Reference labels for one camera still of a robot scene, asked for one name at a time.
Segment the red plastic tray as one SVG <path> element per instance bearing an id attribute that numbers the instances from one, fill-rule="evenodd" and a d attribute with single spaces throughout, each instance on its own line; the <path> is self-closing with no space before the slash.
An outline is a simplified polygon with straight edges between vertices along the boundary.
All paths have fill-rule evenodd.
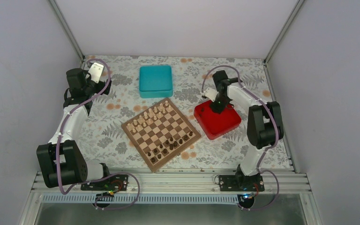
<path id="1" fill-rule="evenodd" d="M 215 113 L 210 108 L 212 101 L 206 101 L 194 108 L 194 117 L 210 140 L 215 140 L 236 129 L 241 123 L 241 117 L 228 104 L 221 113 Z"/>

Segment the wooden chess board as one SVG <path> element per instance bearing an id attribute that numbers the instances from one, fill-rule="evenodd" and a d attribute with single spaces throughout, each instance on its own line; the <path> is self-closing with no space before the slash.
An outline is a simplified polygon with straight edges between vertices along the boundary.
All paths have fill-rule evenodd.
<path id="1" fill-rule="evenodd" d="M 157 114 L 153 111 L 155 106 L 158 109 Z M 144 119 L 144 112 L 148 114 L 147 120 Z M 129 123 L 132 126 L 131 130 L 127 129 Z M 164 98 L 142 111 L 124 122 L 121 127 L 153 173 L 201 139 L 198 130 L 169 98 Z M 193 132 L 192 137 L 188 135 L 190 131 Z M 183 139 L 185 135 L 189 137 L 187 141 Z M 170 151 L 169 145 L 165 144 L 166 140 L 169 141 L 169 145 L 177 142 L 178 146 Z M 164 149 L 168 151 L 166 155 L 163 154 Z M 162 155 L 161 159 L 157 158 L 158 154 Z"/>

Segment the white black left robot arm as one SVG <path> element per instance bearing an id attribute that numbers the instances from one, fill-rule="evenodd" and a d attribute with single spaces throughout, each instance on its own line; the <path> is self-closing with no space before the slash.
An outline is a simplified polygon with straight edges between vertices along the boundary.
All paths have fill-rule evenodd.
<path id="1" fill-rule="evenodd" d="M 90 115 L 93 100 L 108 95 L 112 81 L 100 78 L 110 72 L 101 59 L 87 61 L 87 68 L 73 68 L 66 72 L 68 88 L 64 94 L 63 116 L 53 137 L 36 150 L 43 181 L 48 188 L 71 187 L 93 181 L 105 190 L 110 187 L 112 177 L 104 163 L 87 162 L 76 141 L 82 126 Z"/>

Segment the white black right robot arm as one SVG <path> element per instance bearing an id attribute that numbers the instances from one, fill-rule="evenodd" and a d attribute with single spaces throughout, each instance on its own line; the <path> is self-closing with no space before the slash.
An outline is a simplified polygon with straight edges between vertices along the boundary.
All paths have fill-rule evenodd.
<path id="1" fill-rule="evenodd" d="M 231 101 L 235 101 L 248 112 L 247 138 L 255 146 L 239 164 L 235 174 L 235 185 L 241 191 L 258 184 L 260 164 L 266 152 L 274 148 L 283 138 L 283 123 L 280 105 L 276 101 L 266 102 L 241 84 L 240 77 L 228 78 L 224 70 L 214 73 L 215 89 L 207 88 L 203 93 L 212 102 L 211 110 L 221 114 Z"/>

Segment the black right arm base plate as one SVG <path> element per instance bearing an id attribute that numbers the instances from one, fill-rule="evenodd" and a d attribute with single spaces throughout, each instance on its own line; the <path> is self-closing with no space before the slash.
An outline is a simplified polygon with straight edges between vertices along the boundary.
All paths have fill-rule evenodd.
<path id="1" fill-rule="evenodd" d="M 259 173 L 253 176 L 219 175 L 218 183 L 220 191 L 225 192 L 262 192 L 265 190 L 263 177 Z"/>

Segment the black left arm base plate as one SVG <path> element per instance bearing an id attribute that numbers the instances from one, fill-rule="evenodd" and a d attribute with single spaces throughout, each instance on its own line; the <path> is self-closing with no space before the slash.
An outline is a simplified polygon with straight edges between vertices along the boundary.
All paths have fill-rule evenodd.
<path id="1" fill-rule="evenodd" d="M 112 176 L 106 180 L 93 182 L 90 184 L 82 184 L 82 191 L 105 191 L 105 192 L 117 192 L 126 191 L 128 183 L 128 175 L 119 174 Z"/>

